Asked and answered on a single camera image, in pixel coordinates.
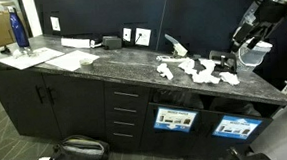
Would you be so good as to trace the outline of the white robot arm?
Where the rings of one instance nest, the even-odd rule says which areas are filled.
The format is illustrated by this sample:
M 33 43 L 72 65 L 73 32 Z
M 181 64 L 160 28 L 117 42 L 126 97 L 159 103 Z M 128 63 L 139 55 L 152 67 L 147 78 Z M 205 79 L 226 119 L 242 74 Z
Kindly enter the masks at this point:
M 232 36 L 232 52 L 250 39 L 253 48 L 264 41 L 287 16 L 287 0 L 254 0 Z

